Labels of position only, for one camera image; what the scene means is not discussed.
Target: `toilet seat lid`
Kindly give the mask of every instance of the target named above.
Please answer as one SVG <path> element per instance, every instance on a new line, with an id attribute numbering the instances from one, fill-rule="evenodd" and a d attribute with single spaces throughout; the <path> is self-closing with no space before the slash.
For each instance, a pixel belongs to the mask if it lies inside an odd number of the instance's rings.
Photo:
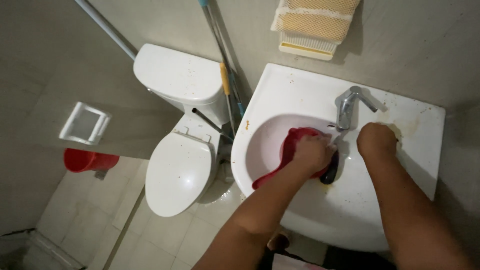
<path id="1" fill-rule="evenodd" d="M 208 143 L 176 132 L 165 136 L 150 158 L 145 178 L 152 211 L 171 217 L 186 210 L 203 191 L 212 161 Z"/>

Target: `toilet tank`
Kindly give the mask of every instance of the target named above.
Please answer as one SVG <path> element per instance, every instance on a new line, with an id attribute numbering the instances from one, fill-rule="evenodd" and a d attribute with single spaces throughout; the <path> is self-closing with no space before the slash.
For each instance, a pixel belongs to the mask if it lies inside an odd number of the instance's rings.
<path id="1" fill-rule="evenodd" d="M 145 87 L 184 113 L 197 108 L 216 124 L 229 121 L 218 62 L 145 44 L 133 72 Z"/>

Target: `white sink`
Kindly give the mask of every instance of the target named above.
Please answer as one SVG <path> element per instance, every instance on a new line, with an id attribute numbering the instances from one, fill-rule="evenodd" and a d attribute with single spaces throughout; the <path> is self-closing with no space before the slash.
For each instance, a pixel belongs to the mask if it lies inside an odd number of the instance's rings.
<path id="1" fill-rule="evenodd" d="M 245 112 L 232 148 L 232 171 L 242 192 L 280 163 L 280 145 L 292 127 L 339 133 L 335 98 L 352 82 L 268 64 Z M 313 239 L 359 251 L 388 245 L 367 169 L 357 151 L 359 130 L 368 122 L 392 123 L 401 141 L 398 157 L 415 182 L 433 199 L 437 182 L 444 109 L 379 89 L 358 85 L 380 108 L 356 104 L 351 130 L 339 138 L 340 164 L 333 184 L 310 179 L 288 207 L 281 224 Z"/>

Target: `faucet handle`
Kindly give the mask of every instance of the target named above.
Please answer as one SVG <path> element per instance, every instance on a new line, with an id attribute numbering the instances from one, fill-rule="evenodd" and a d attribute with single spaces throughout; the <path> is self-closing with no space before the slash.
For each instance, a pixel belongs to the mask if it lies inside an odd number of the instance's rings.
<path id="1" fill-rule="evenodd" d="M 371 111 L 377 112 L 378 108 L 363 94 L 362 89 L 359 86 L 352 86 L 349 90 L 367 105 Z"/>

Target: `white toilet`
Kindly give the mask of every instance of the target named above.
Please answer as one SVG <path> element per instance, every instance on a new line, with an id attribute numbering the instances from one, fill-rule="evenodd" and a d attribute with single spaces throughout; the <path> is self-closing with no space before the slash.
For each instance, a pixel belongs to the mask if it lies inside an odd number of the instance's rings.
<path id="1" fill-rule="evenodd" d="M 229 121 L 219 63 L 145 44 L 133 72 L 149 91 L 185 113 L 155 148 L 145 180 L 149 207 L 159 216 L 171 217 L 198 200 L 216 174 L 220 134 L 192 109 L 219 127 Z"/>

